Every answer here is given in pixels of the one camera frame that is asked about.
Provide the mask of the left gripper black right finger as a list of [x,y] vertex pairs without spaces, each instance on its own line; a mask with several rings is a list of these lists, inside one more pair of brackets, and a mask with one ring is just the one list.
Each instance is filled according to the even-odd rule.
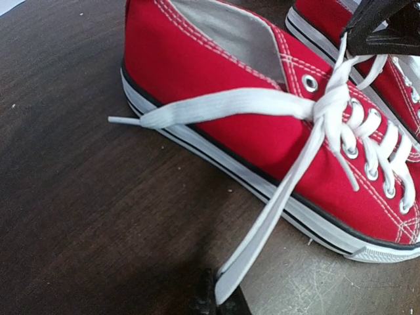
[[232,295],[218,307],[219,315],[251,315],[243,291],[236,288]]

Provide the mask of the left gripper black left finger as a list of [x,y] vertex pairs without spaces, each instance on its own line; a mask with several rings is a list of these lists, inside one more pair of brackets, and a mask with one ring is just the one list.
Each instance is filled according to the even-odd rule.
[[194,295],[188,305],[188,313],[191,315],[217,314],[215,278],[211,268],[206,268],[201,273]]

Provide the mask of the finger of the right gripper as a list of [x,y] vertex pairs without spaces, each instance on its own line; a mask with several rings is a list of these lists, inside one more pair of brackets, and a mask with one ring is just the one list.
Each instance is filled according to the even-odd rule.
[[356,55],[419,55],[419,2],[360,1],[341,32]]

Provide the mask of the red canvas sneaker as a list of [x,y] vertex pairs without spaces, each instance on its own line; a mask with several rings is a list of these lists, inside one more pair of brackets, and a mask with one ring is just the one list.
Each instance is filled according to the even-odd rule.
[[224,303],[284,218],[364,263],[419,256],[419,152],[334,65],[268,20],[225,1],[128,1],[121,80],[134,118],[264,201],[221,266]]
[[[334,65],[341,32],[359,4],[359,1],[296,1],[285,25],[300,42]],[[419,145],[419,57],[390,52],[374,55],[353,67],[350,81]]]

